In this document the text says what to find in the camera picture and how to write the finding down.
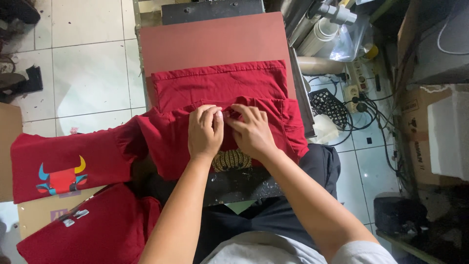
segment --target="person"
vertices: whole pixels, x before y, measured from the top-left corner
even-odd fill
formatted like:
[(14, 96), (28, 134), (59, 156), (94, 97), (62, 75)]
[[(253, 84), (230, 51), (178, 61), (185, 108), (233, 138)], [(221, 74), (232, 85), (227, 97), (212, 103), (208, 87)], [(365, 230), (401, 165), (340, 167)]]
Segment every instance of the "person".
[[(140, 264), (396, 263), (352, 213), (275, 146), (265, 112), (239, 104), (231, 108), (241, 113), (243, 121), (224, 120), (221, 107), (215, 105), (203, 105), (189, 115), (190, 161), (148, 238)], [(252, 230), (256, 223), (239, 220), (257, 216), (227, 221), (230, 214), (220, 211), (219, 221), (204, 227), (204, 215), (210, 212), (202, 206), (205, 185), (223, 141), (224, 122), (233, 128), (241, 151), (259, 160), (285, 194), (257, 206), (261, 207), (257, 214), (264, 217), (260, 222), (269, 223), (270, 229)], [(289, 224), (283, 225), (283, 219)], [(219, 225), (231, 227), (219, 229)], [(212, 230), (218, 246), (206, 242), (207, 230)]]

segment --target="gray t-shirt sleeve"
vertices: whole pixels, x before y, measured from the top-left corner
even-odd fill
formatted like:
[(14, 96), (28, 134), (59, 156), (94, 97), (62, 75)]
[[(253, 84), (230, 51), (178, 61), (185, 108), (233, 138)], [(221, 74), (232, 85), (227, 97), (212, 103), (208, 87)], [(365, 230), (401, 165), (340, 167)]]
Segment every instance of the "gray t-shirt sleeve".
[(343, 245), (332, 264), (397, 264), (381, 245), (369, 241), (353, 241)]

